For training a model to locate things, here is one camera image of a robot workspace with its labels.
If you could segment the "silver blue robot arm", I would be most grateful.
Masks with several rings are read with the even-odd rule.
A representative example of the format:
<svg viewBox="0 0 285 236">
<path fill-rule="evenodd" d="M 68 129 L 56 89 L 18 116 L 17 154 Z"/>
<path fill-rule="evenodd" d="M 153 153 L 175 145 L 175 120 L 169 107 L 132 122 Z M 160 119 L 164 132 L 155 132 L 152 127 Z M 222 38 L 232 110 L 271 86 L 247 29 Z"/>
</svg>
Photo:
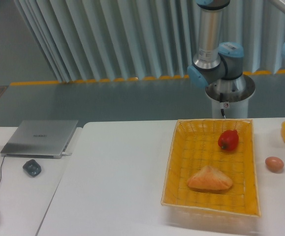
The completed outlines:
<svg viewBox="0 0 285 236">
<path fill-rule="evenodd" d="M 198 0 L 197 51 L 187 68 L 213 118 L 246 118 L 255 83 L 244 69 L 277 72 L 285 61 L 285 0 Z"/>
</svg>

